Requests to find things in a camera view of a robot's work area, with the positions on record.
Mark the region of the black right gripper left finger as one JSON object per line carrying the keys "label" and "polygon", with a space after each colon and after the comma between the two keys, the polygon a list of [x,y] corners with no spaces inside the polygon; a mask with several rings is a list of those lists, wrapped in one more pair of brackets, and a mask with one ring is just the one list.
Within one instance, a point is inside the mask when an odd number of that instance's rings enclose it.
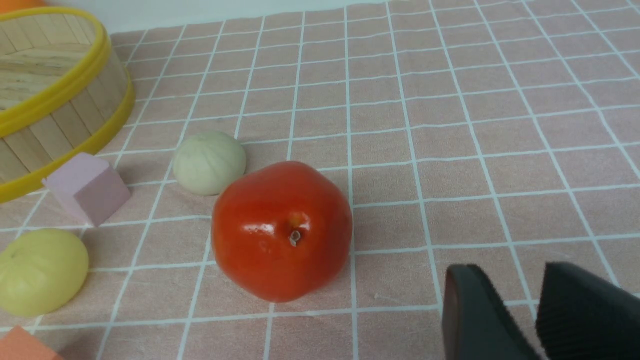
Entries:
{"label": "black right gripper left finger", "polygon": [[489,276],[475,264],[445,274],[442,338],[446,360],[539,360]]}

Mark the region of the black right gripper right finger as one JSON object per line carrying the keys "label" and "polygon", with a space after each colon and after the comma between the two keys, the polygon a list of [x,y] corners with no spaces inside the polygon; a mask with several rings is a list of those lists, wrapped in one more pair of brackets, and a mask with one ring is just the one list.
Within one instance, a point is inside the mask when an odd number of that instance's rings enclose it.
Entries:
{"label": "black right gripper right finger", "polygon": [[640,301],[578,265],[547,262],[535,332],[549,360],[637,360]]}

